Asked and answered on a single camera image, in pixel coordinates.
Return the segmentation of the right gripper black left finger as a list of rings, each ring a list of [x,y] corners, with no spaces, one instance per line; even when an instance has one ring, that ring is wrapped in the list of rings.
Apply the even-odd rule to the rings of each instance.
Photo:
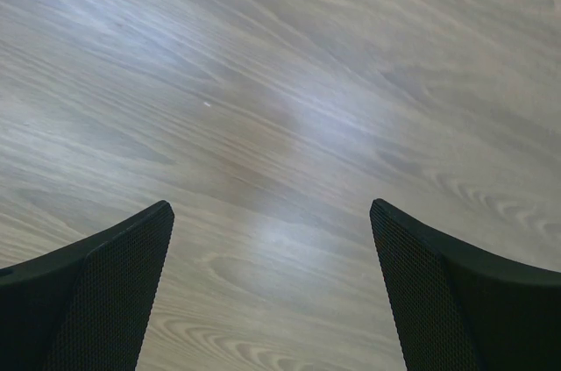
[[[1,270],[3,370],[133,370],[174,226],[159,201]]]

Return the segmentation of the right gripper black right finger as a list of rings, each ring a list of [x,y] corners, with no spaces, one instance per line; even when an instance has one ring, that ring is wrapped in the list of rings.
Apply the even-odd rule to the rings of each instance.
[[[408,370],[558,370],[560,274],[376,199],[373,239]]]

